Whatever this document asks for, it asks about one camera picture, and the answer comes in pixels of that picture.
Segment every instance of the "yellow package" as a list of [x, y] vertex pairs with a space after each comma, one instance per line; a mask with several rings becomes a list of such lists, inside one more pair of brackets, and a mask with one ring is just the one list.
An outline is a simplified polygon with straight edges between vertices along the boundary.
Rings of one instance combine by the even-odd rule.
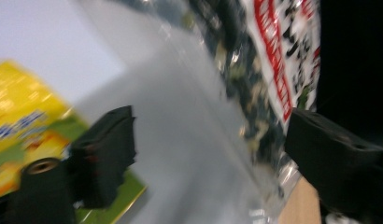
[[32, 161], [66, 156], [86, 126], [32, 74], [0, 63], [0, 197], [18, 187], [19, 170]]

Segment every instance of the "wooden surface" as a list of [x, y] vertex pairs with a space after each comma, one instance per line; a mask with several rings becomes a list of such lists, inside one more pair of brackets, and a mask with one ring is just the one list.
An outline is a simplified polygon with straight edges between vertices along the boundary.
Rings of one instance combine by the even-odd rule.
[[300, 179], [279, 217], [279, 224], [320, 224], [316, 190]]

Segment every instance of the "snack package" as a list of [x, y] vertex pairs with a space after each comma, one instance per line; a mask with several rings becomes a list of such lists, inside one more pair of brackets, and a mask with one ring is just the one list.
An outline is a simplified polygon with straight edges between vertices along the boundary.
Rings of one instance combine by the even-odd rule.
[[[34, 74], [0, 61], [0, 221], [8, 195], [19, 189], [21, 169], [45, 158], [65, 160], [71, 142], [88, 125]], [[124, 174], [115, 202], [106, 210], [78, 209], [78, 223], [112, 223], [145, 191], [135, 175]]]

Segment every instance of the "black cylinder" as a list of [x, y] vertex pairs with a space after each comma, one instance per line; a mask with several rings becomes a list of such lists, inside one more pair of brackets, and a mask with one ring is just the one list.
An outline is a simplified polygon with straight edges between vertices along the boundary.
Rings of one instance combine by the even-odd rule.
[[10, 200], [9, 223], [76, 222], [64, 165], [55, 158], [34, 161], [25, 167], [20, 189]]

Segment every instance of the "black object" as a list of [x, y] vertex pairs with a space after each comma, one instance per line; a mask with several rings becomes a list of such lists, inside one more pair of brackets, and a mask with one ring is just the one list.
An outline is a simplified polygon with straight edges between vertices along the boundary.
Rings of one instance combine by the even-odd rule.
[[71, 146], [67, 161], [75, 201], [85, 208], [109, 207], [135, 156], [132, 108], [112, 110]]
[[5, 223], [9, 194], [0, 197], [0, 223]]
[[9, 223], [76, 222], [66, 170], [58, 159], [34, 161], [24, 168], [20, 189], [11, 197]]
[[294, 108], [285, 151], [328, 210], [363, 223], [383, 223], [383, 147]]

